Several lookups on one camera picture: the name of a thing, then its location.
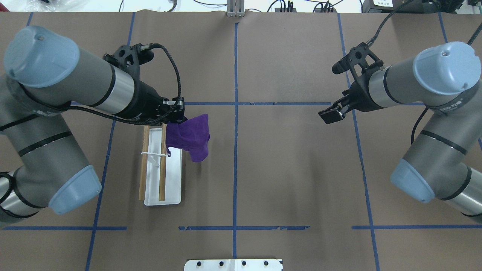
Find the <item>grey robot arm empty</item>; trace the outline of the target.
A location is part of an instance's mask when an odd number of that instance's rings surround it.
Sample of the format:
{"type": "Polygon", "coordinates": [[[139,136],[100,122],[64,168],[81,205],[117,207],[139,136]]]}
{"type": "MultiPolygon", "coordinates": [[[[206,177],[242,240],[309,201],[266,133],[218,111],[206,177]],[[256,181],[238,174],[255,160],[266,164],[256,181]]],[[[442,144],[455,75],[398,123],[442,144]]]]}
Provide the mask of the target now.
{"type": "Polygon", "coordinates": [[[464,42],[428,48],[388,67],[372,41],[351,48],[332,67],[354,82],[332,106],[319,112],[326,124],[347,113],[367,113],[421,102],[433,115],[400,159],[390,181],[413,199],[439,199],[481,223],[481,173],[464,158],[481,137],[481,61],[464,42]]]}

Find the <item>grey robot arm with towel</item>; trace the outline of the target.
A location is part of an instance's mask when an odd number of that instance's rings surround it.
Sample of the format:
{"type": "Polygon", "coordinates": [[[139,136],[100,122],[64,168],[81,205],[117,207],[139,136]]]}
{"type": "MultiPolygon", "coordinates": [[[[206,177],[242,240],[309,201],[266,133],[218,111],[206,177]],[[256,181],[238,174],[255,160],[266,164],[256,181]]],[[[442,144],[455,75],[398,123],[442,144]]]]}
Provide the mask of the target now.
{"type": "Polygon", "coordinates": [[[68,37],[26,26],[7,46],[3,65],[1,133],[23,164],[1,172],[1,228],[47,207],[68,213],[100,194],[101,181],[62,113],[81,110],[142,126],[186,121],[179,71],[158,43],[122,45],[98,57],[68,37]],[[162,49],[174,68],[173,99],[140,79],[153,49],[162,49]]]}

